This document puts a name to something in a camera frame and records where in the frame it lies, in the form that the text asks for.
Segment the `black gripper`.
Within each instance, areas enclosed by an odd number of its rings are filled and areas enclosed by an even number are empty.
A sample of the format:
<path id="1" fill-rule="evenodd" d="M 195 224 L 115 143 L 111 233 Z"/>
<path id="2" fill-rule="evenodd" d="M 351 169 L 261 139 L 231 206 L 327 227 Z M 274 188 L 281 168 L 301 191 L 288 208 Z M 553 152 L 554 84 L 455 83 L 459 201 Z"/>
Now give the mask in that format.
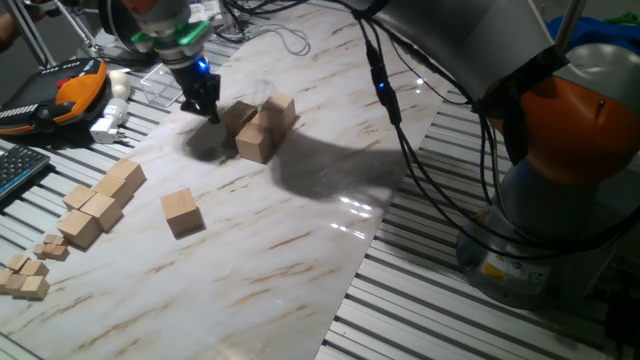
<path id="1" fill-rule="evenodd" d="M 220 76 L 211 71 L 205 57 L 198 57 L 183 67 L 171 68 L 178 85 L 182 88 L 185 101 L 180 109 L 183 112 L 199 113 L 202 111 L 211 124 L 220 123 L 218 100 L 220 96 Z"/>

